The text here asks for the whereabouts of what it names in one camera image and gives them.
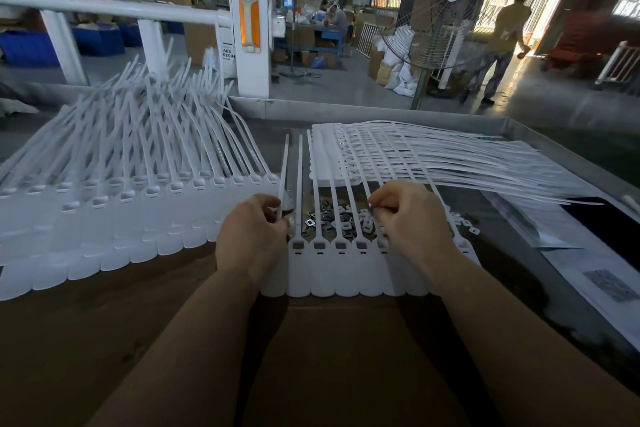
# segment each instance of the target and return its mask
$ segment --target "shoe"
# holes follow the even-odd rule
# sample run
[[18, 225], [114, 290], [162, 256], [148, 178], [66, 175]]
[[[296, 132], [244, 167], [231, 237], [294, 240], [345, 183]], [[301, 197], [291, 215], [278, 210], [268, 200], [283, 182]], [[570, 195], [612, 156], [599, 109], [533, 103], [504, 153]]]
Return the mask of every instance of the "shoe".
[[469, 90], [465, 90], [462, 92], [462, 95], [460, 95], [460, 99], [458, 100], [460, 105], [463, 105], [466, 102], [466, 100], [469, 98], [470, 93], [471, 92]]

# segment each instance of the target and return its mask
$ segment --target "person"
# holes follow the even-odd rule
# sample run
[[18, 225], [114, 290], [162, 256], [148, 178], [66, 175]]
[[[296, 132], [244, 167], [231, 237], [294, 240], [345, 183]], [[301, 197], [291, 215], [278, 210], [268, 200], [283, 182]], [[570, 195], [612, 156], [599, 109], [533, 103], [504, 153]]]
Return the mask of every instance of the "person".
[[347, 15], [344, 11], [338, 7], [338, 4], [334, 3], [329, 8], [329, 11], [326, 13], [326, 17], [324, 18], [324, 25], [329, 26], [329, 22], [336, 26], [336, 28], [342, 34], [342, 38], [347, 35], [349, 31], [349, 20], [347, 19]]
[[[506, 425], [638, 425], [639, 399], [460, 253], [439, 199], [422, 184], [390, 181], [369, 203], [391, 245], [436, 286]], [[218, 270], [90, 427], [233, 425], [249, 313], [287, 247], [289, 221], [270, 209], [279, 204], [256, 194], [227, 216]]]
[[524, 5], [524, 2], [526, 2], [526, 0], [514, 0], [512, 4], [501, 8], [500, 12], [498, 12], [498, 17], [496, 17], [495, 20], [495, 28], [493, 29], [489, 43], [480, 59], [478, 68], [460, 98], [460, 103], [464, 103], [471, 92], [478, 91], [487, 70], [495, 63], [493, 76], [484, 88], [484, 98], [481, 101], [481, 103], [485, 105], [493, 105], [494, 101], [492, 97], [498, 90], [498, 85], [500, 81], [502, 81], [502, 77], [513, 58], [516, 43], [520, 46], [524, 54], [531, 50], [522, 38], [524, 24], [531, 15], [531, 9]]
[[320, 1], [320, 10], [324, 10], [326, 12], [326, 10], [329, 8], [330, 3], [331, 3], [331, 0]]

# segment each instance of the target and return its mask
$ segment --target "blue plastic bin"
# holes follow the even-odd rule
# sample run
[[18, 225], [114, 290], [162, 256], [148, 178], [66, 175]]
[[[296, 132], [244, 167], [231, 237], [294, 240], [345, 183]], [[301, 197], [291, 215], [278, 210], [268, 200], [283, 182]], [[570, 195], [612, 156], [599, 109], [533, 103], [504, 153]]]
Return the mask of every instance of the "blue plastic bin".
[[124, 54], [122, 33], [117, 27], [98, 24], [100, 30], [74, 27], [74, 37], [80, 54], [85, 56], [114, 56]]
[[46, 32], [4, 31], [0, 33], [0, 48], [11, 66], [60, 66]]
[[184, 24], [181, 22], [167, 22], [166, 27], [169, 29], [169, 34], [184, 35]]
[[118, 22], [117, 24], [122, 33], [122, 42], [126, 48], [139, 48], [142, 46], [138, 24], [128, 24], [126, 22]]

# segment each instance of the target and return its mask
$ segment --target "workbench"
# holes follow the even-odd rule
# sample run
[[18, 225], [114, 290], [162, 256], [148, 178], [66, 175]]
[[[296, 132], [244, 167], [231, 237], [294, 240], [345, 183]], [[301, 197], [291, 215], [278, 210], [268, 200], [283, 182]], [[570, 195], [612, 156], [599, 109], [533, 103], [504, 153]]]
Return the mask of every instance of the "workbench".
[[[21, 89], [28, 93], [26, 101], [53, 105], [88, 90], [37, 84]], [[285, 136], [290, 136], [289, 156], [298, 155], [298, 137], [313, 123], [394, 120], [524, 140], [615, 199], [637, 192], [505, 117], [253, 98], [233, 98], [232, 104], [247, 120], [271, 169], [281, 167]], [[33, 133], [42, 120], [18, 115], [18, 124], [8, 128]], [[0, 148], [7, 148], [8, 137], [0, 131]], [[304, 145], [303, 193], [308, 199], [312, 185], [306, 138]], [[289, 159], [289, 176], [296, 175], [295, 160]], [[291, 182], [287, 179], [292, 196]], [[541, 253], [479, 191], [441, 187], [440, 192], [482, 231], [464, 236], [483, 267], [567, 341], [640, 392], [637, 354], [629, 353], [633, 348]], [[213, 251], [210, 243], [0, 303], [4, 423], [84, 423], [215, 271]], [[559, 324], [549, 318], [550, 309], [575, 316]], [[609, 342], [581, 341], [574, 334], [580, 324]], [[499, 423], [492, 422], [495, 410], [444, 305], [432, 295], [260, 297], [250, 318], [237, 412], [237, 424], [245, 426], [439, 425], [445, 419], [447, 425], [487, 419], [491, 425]]]
[[[342, 44], [343, 44], [342, 33], [335, 26], [325, 27], [322, 23], [311, 23], [310, 26], [312, 26], [315, 29], [316, 34], [320, 34], [320, 37], [322, 39], [327, 39], [328, 41], [336, 41], [337, 47], [325, 48], [320, 46], [300, 46], [298, 44], [295, 44], [294, 45], [295, 47], [293, 48], [293, 50], [335, 53], [337, 55], [337, 61], [338, 63], [340, 63], [340, 55], [342, 54]], [[293, 24], [290, 22], [287, 22], [287, 27], [293, 28]], [[277, 48], [283, 48], [288, 50], [292, 49], [291, 44], [287, 42], [286, 37], [276, 38], [274, 41], [274, 46]]]

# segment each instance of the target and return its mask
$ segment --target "gray floor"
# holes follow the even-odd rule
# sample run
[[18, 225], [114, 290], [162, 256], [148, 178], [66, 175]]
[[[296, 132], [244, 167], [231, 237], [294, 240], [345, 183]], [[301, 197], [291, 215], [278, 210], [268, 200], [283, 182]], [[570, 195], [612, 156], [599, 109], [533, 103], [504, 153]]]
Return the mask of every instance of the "gray floor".
[[[185, 60], [183, 36], [172, 36], [172, 58], [175, 61]], [[118, 73], [136, 54], [140, 55], [141, 60], [144, 59], [141, 48], [128, 48], [125, 55], [117, 57], [83, 57], [90, 82], [95, 85]], [[342, 59], [347, 71], [310, 70], [315, 77], [281, 77], [280, 83], [272, 86], [272, 97], [342, 105], [410, 108], [411, 98], [385, 90], [367, 76], [368, 62], [366, 57], [353, 50], [352, 56]], [[499, 87], [493, 107], [480, 105], [480, 93], [465, 105], [459, 105], [453, 99], [425, 97], [420, 110], [503, 115], [535, 127], [638, 133], [640, 99], [611, 91], [590, 90], [591, 82], [572, 78], [570, 70], [541, 73], [539, 65], [540, 61], [533, 58], [523, 61], [514, 59]], [[0, 78], [7, 82], [65, 82], [60, 68], [25, 69], [0, 65]], [[232, 89], [231, 94], [237, 94], [236, 91]]]

